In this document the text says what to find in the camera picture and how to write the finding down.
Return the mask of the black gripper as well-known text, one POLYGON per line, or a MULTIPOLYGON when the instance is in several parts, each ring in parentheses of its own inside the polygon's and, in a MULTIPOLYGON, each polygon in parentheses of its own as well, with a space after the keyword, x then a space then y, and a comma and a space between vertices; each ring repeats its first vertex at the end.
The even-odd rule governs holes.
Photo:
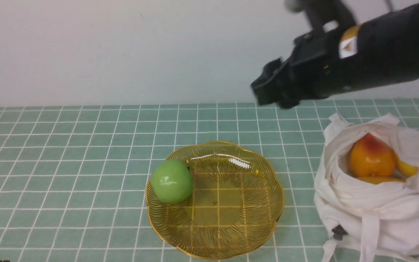
POLYGON ((342 41, 354 42, 358 31, 357 25, 331 31, 318 27, 297 38, 286 73, 284 58, 279 57, 263 67, 262 79, 251 83, 257 103, 260 106, 275 103, 281 109, 291 109, 301 100, 359 91, 358 85, 351 81, 349 65, 340 57, 342 41))

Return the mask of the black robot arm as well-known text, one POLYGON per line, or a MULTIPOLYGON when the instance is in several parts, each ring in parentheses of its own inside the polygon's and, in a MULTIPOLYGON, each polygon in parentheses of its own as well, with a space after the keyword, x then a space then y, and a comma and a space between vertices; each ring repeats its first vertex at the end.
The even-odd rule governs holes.
POLYGON ((341 0, 285 4, 304 11, 312 30, 294 40, 289 58, 269 62, 251 83, 259 105, 291 109, 303 100, 419 79, 419 3, 363 24, 341 0))

